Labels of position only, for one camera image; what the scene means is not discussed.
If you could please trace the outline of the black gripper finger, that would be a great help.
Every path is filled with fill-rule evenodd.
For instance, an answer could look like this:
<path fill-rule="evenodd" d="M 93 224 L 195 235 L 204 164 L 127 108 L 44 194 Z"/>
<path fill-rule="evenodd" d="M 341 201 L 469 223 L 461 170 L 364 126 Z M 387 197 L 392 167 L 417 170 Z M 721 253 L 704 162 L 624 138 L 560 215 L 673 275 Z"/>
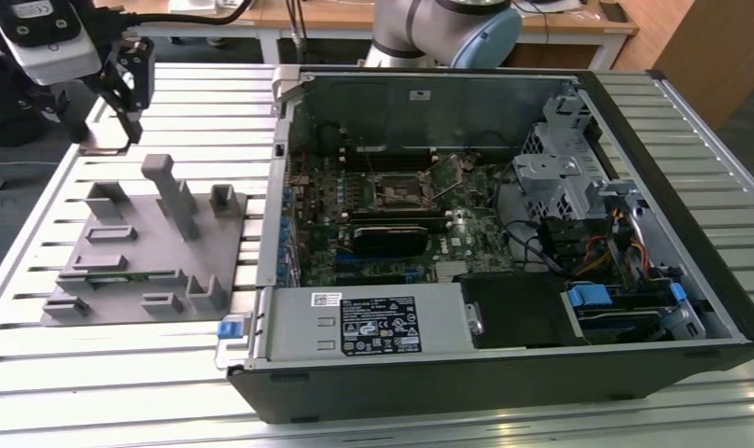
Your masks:
<path fill-rule="evenodd" d="M 41 86 L 32 81 L 16 82 L 23 117 L 15 130 L 15 141 L 20 144 L 33 142 L 47 130 L 47 122 L 61 126 L 72 143 L 83 142 L 89 134 L 85 119 L 71 110 L 71 97 L 67 84 Z"/>
<path fill-rule="evenodd" d="M 149 37 L 128 32 L 108 32 L 100 39 L 101 95 L 116 112 L 131 144 L 141 140 L 141 113 L 155 94 L 155 47 Z"/>

